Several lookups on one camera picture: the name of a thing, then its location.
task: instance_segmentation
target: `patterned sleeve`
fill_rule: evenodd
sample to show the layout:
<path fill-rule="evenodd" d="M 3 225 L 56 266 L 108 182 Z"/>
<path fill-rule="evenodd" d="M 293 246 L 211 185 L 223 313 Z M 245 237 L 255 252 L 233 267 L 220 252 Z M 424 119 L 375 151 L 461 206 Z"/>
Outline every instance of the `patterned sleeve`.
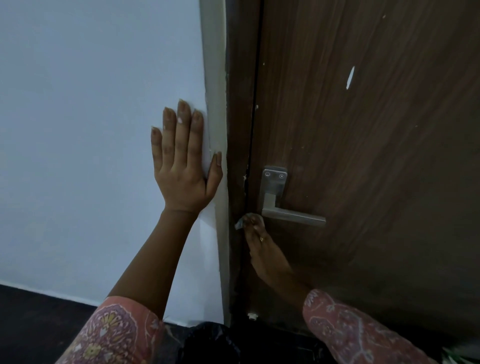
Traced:
<path fill-rule="evenodd" d="M 339 364 L 436 363 L 410 341 L 323 291 L 309 293 L 303 318 Z"/>
<path fill-rule="evenodd" d="M 163 322 L 124 297 L 107 297 L 56 364 L 147 364 L 163 334 Z"/>

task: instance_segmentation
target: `dark floor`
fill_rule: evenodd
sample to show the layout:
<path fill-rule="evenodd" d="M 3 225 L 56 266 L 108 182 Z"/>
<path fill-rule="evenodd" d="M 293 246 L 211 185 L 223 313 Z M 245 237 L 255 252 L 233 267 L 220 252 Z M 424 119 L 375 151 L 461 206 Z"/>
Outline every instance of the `dark floor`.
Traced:
<path fill-rule="evenodd" d="M 86 304 L 0 286 L 0 363 L 53 364 L 95 310 Z M 155 364 L 173 364 L 191 328 L 167 325 Z M 246 319 L 230 330 L 247 363 L 334 363 L 315 338 Z"/>

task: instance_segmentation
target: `brown door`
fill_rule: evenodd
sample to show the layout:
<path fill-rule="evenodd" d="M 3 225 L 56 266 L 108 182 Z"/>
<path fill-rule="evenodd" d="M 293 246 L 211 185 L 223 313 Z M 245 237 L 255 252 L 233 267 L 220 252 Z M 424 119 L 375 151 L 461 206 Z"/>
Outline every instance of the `brown door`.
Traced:
<path fill-rule="evenodd" d="M 265 0 L 248 210 L 311 285 L 386 324 L 480 333 L 480 2 Z M 353 76 L 348 85 L 348 78 Z M 300 328 L 244 263 L 248 311 Z"/>

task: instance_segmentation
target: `left hand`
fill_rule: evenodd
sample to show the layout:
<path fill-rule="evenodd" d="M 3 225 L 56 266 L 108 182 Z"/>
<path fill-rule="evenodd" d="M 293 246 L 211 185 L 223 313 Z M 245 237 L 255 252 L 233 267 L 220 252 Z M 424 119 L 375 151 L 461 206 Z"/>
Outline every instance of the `left hand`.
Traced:
<path fill-rule="evenodd" d="M 204 118 L 183 100 L 177 114 L 163 110 L 163 133 L 152 127 L 155 180 L 165 199 L 164 211 L 198 215 L 215 196 L 223 176 L 222 154 L 214 154 L 208 178 L 202 171 Z"/>

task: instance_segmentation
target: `door handle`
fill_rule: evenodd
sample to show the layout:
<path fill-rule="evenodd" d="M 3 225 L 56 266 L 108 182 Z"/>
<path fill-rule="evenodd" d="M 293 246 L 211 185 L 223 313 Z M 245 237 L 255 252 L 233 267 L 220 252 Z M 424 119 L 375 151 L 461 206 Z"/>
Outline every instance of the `door handle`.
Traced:
<path fill-rule="evenodd" d="M 278 200 L 282 197 L 283 189 L 287 182 L 287 176 L 288 173 L 285 168 L 273 166 L 266 166 L 264 168 L 259 195 L 262 216 L 313 226 L 325 225 L 326 220 L 321 216 L 304 214 L 302 212 L 276 207 L 277 197 Z"/>

